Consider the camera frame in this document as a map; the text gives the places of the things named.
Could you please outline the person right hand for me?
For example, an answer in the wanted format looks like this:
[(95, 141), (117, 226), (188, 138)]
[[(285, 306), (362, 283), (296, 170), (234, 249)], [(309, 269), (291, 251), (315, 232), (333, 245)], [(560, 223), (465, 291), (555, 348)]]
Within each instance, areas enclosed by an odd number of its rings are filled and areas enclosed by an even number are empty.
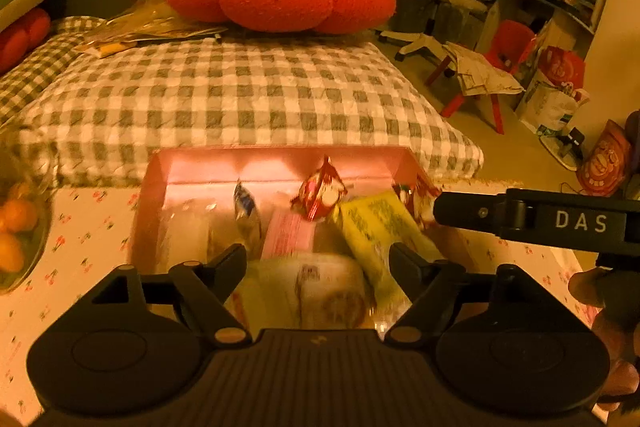
[[(631, 144), (629, 171), (608, 202), (639, 202), (639, 113), (635, 110), (620, 126)], [(639, 256), (620, 257), (614, 270), (602, 262), (570, 279), (570, 292), (581, 303), (599, 310), (592, 323), (608, 347), (611, 369), (598, 406), (626, 414), (639, 407)]]

